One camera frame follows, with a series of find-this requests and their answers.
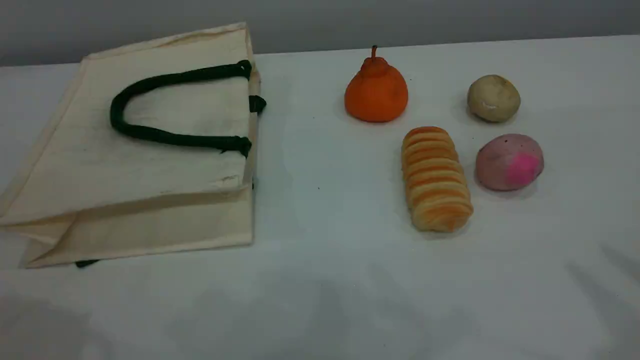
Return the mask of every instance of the gray wall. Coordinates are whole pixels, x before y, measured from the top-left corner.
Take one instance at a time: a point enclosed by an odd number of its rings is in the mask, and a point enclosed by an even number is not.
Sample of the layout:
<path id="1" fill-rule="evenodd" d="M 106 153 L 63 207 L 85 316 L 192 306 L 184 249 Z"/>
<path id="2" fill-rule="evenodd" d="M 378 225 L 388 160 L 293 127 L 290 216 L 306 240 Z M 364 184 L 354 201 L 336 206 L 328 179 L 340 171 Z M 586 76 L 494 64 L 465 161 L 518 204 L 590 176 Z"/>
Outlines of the gray wall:
<path id="1" fill-rule="evenodd" d="M 256 53 L 640 33 L 640 0 L 0 0 L 0 63 L 246 20 Z"/>

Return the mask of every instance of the toy fruit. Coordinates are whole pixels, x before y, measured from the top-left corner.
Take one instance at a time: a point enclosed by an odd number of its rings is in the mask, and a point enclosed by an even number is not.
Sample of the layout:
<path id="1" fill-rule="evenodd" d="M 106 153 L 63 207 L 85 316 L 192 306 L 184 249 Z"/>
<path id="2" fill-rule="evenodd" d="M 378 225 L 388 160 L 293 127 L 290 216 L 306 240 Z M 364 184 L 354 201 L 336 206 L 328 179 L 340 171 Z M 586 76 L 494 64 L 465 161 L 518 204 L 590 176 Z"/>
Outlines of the toy fruit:
<path id="1" fill-rule="evenodd" d="M 467 223 L 474 207 L 458 153 L 446 131 L 418 127 L 402 144 L 406 201 L 418 230 L 451 233 Z"/>
<path id="2" fill-rule="evenodd" d="M 344 93 L 344 107 L 356 119 L 368 122 L 388 122 L 404 111 L 409 91 L 400 72 L 385 59 L 366 58 L 358 74 L 351 80 Z"/>
<path id="3" fill-rule="evenodd" d="M 517 190 L 531 184 L 545 167 L 540 145 L 521 134 L 506 134 L 478 152 L 476 176 L 491 190 Z"/>
<path id="4" fill-rule="evenodd" d="M 487 75 L 475 80 L 467 93 L 469 110 L 489 122 L 505 122 L 520 107 L 520 94 L 509 80 Z"/>

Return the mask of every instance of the pink spot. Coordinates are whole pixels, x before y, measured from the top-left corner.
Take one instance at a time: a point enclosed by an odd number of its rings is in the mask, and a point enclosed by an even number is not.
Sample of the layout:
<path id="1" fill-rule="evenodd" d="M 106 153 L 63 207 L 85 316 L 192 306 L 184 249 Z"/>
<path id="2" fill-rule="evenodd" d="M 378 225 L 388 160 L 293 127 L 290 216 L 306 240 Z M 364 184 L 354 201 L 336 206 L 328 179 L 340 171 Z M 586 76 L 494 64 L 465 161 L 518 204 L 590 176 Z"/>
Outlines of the pink spot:
<path id="1" fill-rule="evenodd" d="M 519 152 L 507 168 L 507 183 L 524 186 L 536 178 L 540 160 L 524 152 Z"/>

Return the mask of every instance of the orange pear-shaped fruit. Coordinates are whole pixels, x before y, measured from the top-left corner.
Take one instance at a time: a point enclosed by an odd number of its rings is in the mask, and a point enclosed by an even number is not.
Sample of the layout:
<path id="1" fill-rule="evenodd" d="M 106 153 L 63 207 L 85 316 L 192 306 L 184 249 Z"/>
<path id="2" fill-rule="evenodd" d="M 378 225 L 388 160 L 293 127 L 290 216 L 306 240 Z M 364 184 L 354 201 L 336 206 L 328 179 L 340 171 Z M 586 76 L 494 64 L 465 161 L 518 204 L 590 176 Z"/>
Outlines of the orange pear-shaped fruit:
<path id="1" fill-rule="evenodd" d="M 344 107 L 356 119 L 388 122 L 402 114 L 409 101 L 409 90 L 402 74 L 385 59 L 376 57 L 376 49 L 366 58 L 358 74 L 344 93 Z"/>

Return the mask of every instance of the pink ball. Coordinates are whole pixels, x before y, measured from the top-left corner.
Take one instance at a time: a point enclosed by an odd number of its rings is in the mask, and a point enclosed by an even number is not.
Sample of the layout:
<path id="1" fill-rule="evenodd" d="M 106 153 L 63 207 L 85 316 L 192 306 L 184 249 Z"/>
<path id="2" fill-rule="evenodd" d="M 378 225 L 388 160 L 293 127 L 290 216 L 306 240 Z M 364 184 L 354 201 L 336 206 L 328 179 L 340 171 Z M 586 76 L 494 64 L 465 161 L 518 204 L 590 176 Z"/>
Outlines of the pink ball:
<path id="1" fill-rule="evenodd" d="M 517 190 L 531 184 L 544 167 L 542 149 L 535 140 L 527 135 L 506 134 L 480 149 L 476 177 L 491 190 Z"/>

